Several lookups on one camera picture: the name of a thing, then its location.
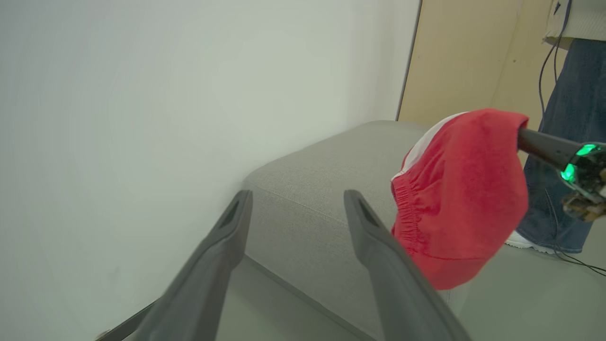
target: white sneaker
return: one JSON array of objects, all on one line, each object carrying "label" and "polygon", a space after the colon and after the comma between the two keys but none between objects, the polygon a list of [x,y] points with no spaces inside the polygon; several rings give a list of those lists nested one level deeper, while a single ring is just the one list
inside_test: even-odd
[{"label": "white sneaker", "polygon": [[522,237],[515,230],[511,233],[509,238],[507,238],[507,240],[505,241],[505,244],[507,244],[509,246],[513,246],[514,248],[520,248],[520,249],[533,248],[539,252],[544,252],[544,253],[550,254],[550,255],[553,255],[556,253],[553,249],[544,248],[543,246],[538,246],[537,244],[534,244],[532,241],[529,241],[526,238]]}]

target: red fabric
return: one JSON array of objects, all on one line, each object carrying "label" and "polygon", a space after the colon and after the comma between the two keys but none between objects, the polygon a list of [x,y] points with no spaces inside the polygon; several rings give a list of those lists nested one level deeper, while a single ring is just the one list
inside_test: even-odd
[{"label": "red fabric", "polygon": [[527,121],[495,109],[454,117],[392,180],[392,233],[435,289],[472,279],[526,213],[518,130]]}]

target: black cable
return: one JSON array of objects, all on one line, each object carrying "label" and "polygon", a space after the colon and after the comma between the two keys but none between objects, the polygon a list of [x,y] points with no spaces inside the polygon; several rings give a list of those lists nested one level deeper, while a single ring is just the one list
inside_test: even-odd
[{"label": "black cable", "polygon": [[545,118],[545,103],[543,102],[543,92],[541,90],[541,79],[543,78],[543,71],[545,70],[545,65],[547,65],[547,60],[549,60],[549,56],[551,56],[551,53],[553,52],[553,49],[556,46],[552,46],[551,50],[549,50],[549,53],[547,54],[547,57],[545,58],[545,61],[543,62],[543,66],[541,67],[541,73],[539,74],[539,99],[541,100],[541,113],[543,114],[543,118]]},{"label": "black cable", "polygon": [[564,23],[562,24],[562,30],[560,31],[560,35],[558,36],[556,43],[553,44],[553,46],[549,50],[549,53],[547,54],[547,57],[545,57],[545,61],[543,62],[543,66],[541,67],[541,73],[539,74],[539,99],[541,100],[541,112],[542,112],[543,116],[545,116],[545,103],[543,102],[543,91],[541,89],[543,71],[545,70],[545,65],[547,65],[547,61],[549,60],[549,57],[551,56],[553,49],[556,49],[556,53],[554,54],[554,57],[553,57],[553,74],[556,78],[556,82],[558,81],[558,71],[556,69],[556,58],[558,57],[558,48],[560,46],[560,40],[562,40],[562,34],[564,34],[564,30],[566,29],[566,26],[568,25],[568,17],[570,16],[570,7],[571,6],[572,6],[572,0],[568,0],[568,5],[566,6],[566,15],[564,16]]},{"label": "black cable", "polygon": [[[559,246],[559,244],[558,244],[558,230],[560,229],[560,224],[559,224],[559,222],[558,222],[558,215],[556,214],[556,208],[553,206],[553,202],[551,201],[551,197],[549,196],[549,192],[547,192],[547,188],[545,188],[545,194],[546,194],[546,196],[547,196],[547,200],[549,200],[549,205],[550,205],[550,207],[551,207],[551,210],[549,211],[549,212],[550,212],[550,215],[551,215],[551,213],[553,213],[553,218],[556,220],[556,237],[555,237],[556,241],[555,241],[555,244],[554,244],[554,246],[555,246],[555,248],[556,248],[556,249],[554,250],[554,252],[555,252],[556,256],[557,256],[559,259],[561,259],[561,260],[563,260],[563,261],[565,261],[565,262],[567,262],[567,263],[572,263],[572,264],[576,264],[576,265],[583,265],[583,266],[586,266],[586,267],[587,267],[589,270],[591,270],[591,271],[593,271],[593,272],[595,272],[595,273],[597,273],[597,274],[599,274],[599,275],[602,275],[602,276],[606,277],[606,274],[603,274],[603,273],[601,273],[601,272],[599,272],[599,271],[598,271],[598,270],[606,271],[606,269],[602,269],[602,268],[597,267],[597,266],[595,266],[595,265],[589,265],[589,264],[585,264],[584,262],[582,262],[582,261],[580,261],[580,260],[578,260],[578,259],[576,259],[576,258],[574,258],[574,257],[572,257],[572,256],[570,256],[570,255],[568,255],[566,252],[562,251],[562,249],[560,248],[560,246]],[[568,258],[572,258],[572,259],[576,260],[576,262],[573,262],[573,261],[571,261],[571,260],[567,260],[567,259],[562,258],[562,257],[561,257],[561,256],[558,254],[558,252],[559,252],[559,253],[561,253],[561,254],[563,254],[563,255],[565,255],[565,256],[566,256],[566,257],[568,257]]]}]

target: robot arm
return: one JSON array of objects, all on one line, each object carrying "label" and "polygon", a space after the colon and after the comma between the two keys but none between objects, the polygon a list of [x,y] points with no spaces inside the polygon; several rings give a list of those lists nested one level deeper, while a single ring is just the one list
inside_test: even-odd
[{"label": "robot arm", "polygon": [[562,202],[566,214],[582,221],[606,215],[606,144],[576,143],[520,129],[518,149],[556,169],[574,190]]}]

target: gray floor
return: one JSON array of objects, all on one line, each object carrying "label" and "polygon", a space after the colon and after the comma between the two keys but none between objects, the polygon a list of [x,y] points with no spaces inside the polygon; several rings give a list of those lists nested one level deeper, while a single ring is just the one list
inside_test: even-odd
[{"label": "gray floor", "polygon": [[[606,219],[576,258],[606,268]],[[504,246],[474,278],[460,320],[476,341],[606,340],[606,277]]]},{"label": "gray floor", "polygon": [[[606,220],[581,260],[606,266]],[[473,280],[460,320],[475,341],[605,340],[606,277],[532,250],[504,246]],[[230,280],[225,340],[359,340],[246,259]]]}]

